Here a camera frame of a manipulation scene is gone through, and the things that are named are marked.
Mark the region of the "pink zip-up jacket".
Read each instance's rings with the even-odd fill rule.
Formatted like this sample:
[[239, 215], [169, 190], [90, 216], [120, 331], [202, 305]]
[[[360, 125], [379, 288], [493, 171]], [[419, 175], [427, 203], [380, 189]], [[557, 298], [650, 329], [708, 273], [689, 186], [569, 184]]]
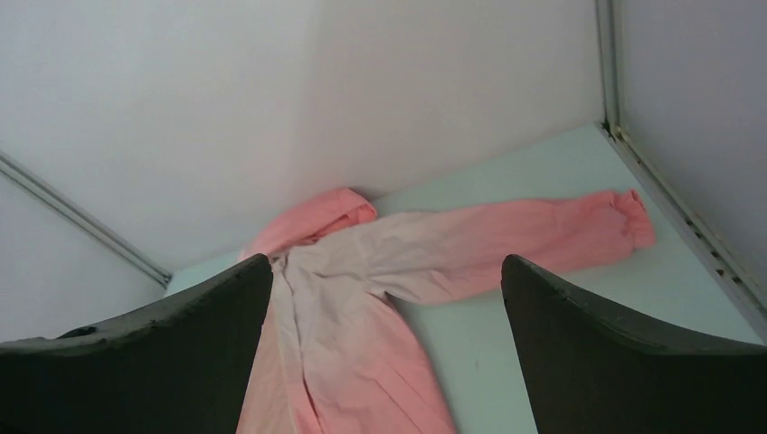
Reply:
[[656, 234], [633, 190], [379, 217], [338, 188], [284, 212], [243, 254], [274, 274], [240, 433], [452, 433], [431, 362], [393, 306], [496, 289], [506, 256], [557, 273], [626, 259]]

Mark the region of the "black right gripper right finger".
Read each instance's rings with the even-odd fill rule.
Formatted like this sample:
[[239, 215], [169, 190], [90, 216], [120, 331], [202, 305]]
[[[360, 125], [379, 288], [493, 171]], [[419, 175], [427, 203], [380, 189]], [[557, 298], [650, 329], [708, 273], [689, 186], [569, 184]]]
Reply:
[[541, 433], [763, 433], [766, 349], [690, 330], [517, 255], [501, 288]]

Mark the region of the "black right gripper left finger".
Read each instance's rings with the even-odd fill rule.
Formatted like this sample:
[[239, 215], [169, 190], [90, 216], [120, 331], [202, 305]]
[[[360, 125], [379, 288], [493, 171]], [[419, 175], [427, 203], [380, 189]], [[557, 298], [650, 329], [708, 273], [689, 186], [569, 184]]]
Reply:
[[4, 433], [233, 433], [270, 302], [255, 255], [53, 339], [1, 346]]

